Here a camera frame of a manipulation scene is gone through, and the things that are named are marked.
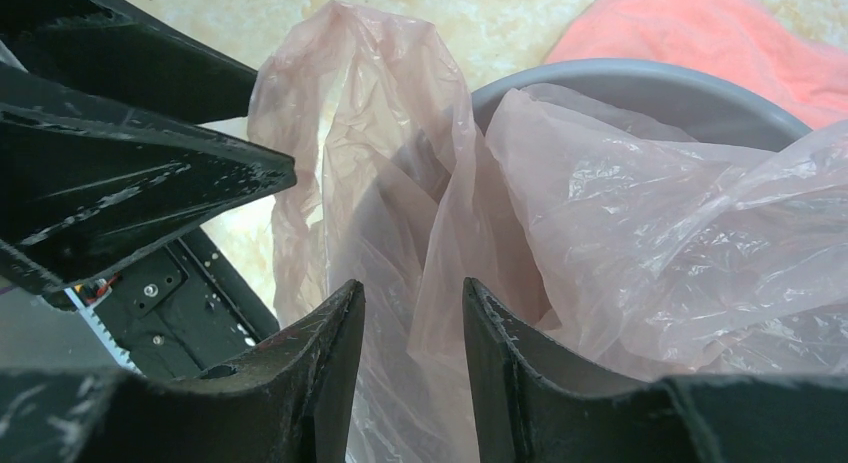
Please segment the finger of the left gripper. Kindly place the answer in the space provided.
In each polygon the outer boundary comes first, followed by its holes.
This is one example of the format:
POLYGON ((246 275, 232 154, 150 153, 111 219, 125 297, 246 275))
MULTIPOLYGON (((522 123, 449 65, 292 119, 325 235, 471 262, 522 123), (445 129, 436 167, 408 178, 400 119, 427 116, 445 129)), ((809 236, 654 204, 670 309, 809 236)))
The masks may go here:
POLYGON ((30 293, 118 271, 295 182, 283 153, 1 68, 1 273, 30 293))
POLYGON ((244 117, 257 73, 126 0, 1 0, 29 72, 188 123, 244 117))

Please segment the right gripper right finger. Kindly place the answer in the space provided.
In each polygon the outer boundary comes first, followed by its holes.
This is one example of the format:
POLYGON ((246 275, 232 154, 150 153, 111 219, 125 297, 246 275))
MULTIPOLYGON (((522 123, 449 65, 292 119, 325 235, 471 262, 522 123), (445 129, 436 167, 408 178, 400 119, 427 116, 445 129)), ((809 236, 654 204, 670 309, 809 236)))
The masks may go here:
POLYGON ((611 372, 528 326, 480 281, 463 289, 484 462, 843 462, 840 376, 611 372))

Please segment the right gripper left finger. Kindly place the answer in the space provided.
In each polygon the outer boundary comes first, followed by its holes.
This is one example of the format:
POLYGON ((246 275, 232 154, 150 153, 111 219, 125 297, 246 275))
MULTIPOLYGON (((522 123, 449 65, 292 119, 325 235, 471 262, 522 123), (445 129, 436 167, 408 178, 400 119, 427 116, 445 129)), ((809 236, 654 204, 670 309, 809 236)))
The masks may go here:
POLYGON ((5 369, 5 462, 341 462, 366 300, 350 280, 296 323, 196 378, 5 369))

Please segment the translucent pink trash bag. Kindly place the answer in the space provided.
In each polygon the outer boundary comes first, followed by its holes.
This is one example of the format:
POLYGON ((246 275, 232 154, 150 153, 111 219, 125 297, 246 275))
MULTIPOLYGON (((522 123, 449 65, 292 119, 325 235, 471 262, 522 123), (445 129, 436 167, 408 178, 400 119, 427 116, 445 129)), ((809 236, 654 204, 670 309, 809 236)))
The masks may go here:
POLYGON ((484 462, 468 277, 637 380, 847 371, 845 120, 772 152, 536 83, 481 130, 431 24, 331 2, 261 67, 248 134, 296 161, 278 314, 365 288, 349 462, 484 462))

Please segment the grey plastic trash bin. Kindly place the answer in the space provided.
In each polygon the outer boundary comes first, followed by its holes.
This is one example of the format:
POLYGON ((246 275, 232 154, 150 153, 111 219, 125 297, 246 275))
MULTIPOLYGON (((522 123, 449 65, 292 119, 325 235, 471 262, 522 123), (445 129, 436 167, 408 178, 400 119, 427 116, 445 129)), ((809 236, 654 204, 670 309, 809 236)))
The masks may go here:
POLYGON ((505 93, 536 83, 575 90, 642 113, 708 143, 778 152, 811 128, 736 84, 676 65, 627 58, 569 60, 521 71, 472 93, 475 120, 486 130, 505 93))

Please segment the pink cloth towel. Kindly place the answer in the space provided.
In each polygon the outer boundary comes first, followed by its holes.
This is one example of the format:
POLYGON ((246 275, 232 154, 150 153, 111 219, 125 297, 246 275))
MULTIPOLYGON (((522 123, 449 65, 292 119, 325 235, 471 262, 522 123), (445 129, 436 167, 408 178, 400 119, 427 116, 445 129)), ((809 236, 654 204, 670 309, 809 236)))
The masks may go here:
POLYGON ((813 129, 847 117, 847 54, 786 29, 755 0, 596 0, 548 63, 631 58, 697 70, 777 104, 813 129))

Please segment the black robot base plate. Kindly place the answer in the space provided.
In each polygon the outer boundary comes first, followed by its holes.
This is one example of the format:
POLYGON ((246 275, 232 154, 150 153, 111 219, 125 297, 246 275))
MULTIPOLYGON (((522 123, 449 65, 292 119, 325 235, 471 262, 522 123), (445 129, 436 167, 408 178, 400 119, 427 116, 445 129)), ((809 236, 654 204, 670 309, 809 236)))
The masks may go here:
POLYGON ((149 378, 195 377, 280 329, 201 229, 70 288, 149 378))

